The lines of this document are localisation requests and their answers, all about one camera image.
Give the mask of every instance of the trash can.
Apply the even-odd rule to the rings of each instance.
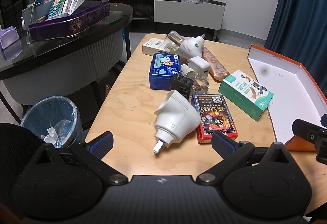
[[[35,104],[25,113],[21,126],[42,140],[50,136],[47,130],[54,128],[60,139],[53,143],[55,147],[80,142],[83,135],[80,112],[70,99],[62,96],[49,97]]]

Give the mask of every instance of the cartoon illustration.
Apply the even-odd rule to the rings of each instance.
[[[254,88],[258,90],[258,93],[257,93],[258,94],[258,97],[260,97],[260,95],[263,95],[264,94],[263,90],[264,91],[268,91],[268,89],[266,89],[264,86],[259,85],[255,81],[253,81],[253,82],[254,83],[252,84],[252,86],[254,86]]]
[[[246,80],[248,80],[249,82],[252,82],[251,78],[249,78],[248,76],[244,76],[244,75],[241,75],[242,78],[245,78]]]
[[[172,62],[168,56],[161,58],[161,63],[168,66],[172,66],[174,64],[174,62]]]
[[[210,111],[210,112],[201,112],[202,121],[206,132],[212,130],[217,131],[229,131],[231,127],[230,120],[226,110],[223,108],[223,112],[220,111]]]

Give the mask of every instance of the white electrical plug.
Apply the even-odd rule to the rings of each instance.
[[[172,143],[180,143],[201,122],[200,114],[177,90],[168,93],[154,114],[157,116],[154,124],[157,144],[153,148],[156,154],[162,146],[169,147]]]

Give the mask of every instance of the white drawer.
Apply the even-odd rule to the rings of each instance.
[[[213,3],[154,1],[154,22],[190,25],[220,30],[225,7]]]

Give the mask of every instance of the screw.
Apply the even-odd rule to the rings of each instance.
[[[215,175],[211,174],[211,173],[203,173],[199,176],[200,180],[205,181],[205,182],[211,182],[214,179],[216,179]]]
[[[126,176],[122,174],[113,174],[109,177],[109,180],[112,181],[113,183],[122,183],[125,181]]]

